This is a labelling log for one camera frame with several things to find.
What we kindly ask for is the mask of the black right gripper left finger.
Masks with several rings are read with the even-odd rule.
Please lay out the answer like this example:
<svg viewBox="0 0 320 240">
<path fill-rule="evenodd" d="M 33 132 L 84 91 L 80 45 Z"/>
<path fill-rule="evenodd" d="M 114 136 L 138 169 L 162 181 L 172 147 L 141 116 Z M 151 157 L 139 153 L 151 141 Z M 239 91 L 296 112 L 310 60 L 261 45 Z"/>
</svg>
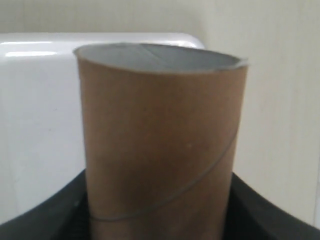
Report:
<svg viewBox="0 0 320 240">
<path fill-rule="evenodd" d="M 90 240 L 85 171 L 40 205 L 1 224 L 0 238 Z"/>
</svg>

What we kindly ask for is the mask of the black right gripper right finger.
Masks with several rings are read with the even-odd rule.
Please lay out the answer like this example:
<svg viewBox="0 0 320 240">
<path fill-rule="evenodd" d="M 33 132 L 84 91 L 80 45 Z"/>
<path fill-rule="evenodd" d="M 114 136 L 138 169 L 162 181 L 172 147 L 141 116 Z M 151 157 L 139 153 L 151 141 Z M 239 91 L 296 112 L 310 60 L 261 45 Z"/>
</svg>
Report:
<svg viewBox="0 0 320 240">
<path fill-rule="evenodd" d="M 290 215 L 232 175 L 224 240 L 320 240 L 320 230 Z"/>
</svg>

